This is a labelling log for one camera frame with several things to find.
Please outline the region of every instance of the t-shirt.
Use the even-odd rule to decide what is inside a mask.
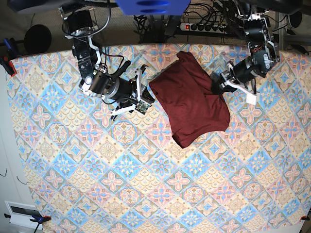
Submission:
[[[173,139],[185,148],[204,133],[225,131],[230,113],[223,96],[212,93],[212,79],[194,56],[181,51],[177,57],[149,86],[169,117]]]

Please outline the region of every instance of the white bracket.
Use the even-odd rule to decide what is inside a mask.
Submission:
[[[117,116],[117,115],[120,115],[120,114],[125,113],[125,112],[133,111],[133,110],[135,110],[135,108],[136,108],[136,105],[133,104],[132,106],[129,106],[126,108],[120,108],[118,110],[113,110],[113,111],[111,111],[111,115]]]
[[[246,88],[244,88],[244,87],[242,87],[242,86],[240,86],[238,84],[233,83],[232,81],[226,81],[224,84],[228,85],[228,86],[231,86],[233,88],[241,90],[242,92],[244,92],[246,94],[246,102],[251,104],[251,105],[256,105],[256,103],[257,103],[257,95],[251,93]]]

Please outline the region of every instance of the blue object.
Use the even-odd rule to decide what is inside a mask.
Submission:
[[[190,0],[116,0],[125,15],[181,16]]]
[[[8,47],[8,50],[12,50],[13,49],[13,47],[11,45],[11,41],[8,38],[4,39],[4,43]]]

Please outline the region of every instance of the patterned tablecloth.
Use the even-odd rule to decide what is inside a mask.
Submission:
[[[190,51],[208,72],[248,56],[246,48],[209,45],[110,47],[142,64],[150,79]],[[109,62],[110,72],[118,65]],[[245,233],[290,226],[311,207],[311,60],[283,52],[260,100],[225,94],[226,132],[186,149],[171,138],[156,101],[143,116],[110,121],[109,106],[85,97],[71,51],[19,58],[7,76],[20,158],[45,232]]]

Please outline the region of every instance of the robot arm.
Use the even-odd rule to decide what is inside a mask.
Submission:
[[[266,10],[241,4],[236,1],[240,17],[243,20],[244,36],[248,41],[250,56],[235,66],[227,63],[227,70],[220,74],[214,83],[214,93],[234,92],[237,89],[246,93],[246,101],[256,105],[256,77],[265,78],[266,74],[279,62],[278,45],[274,40]],[[247,84],[251,82],[252,91]]]

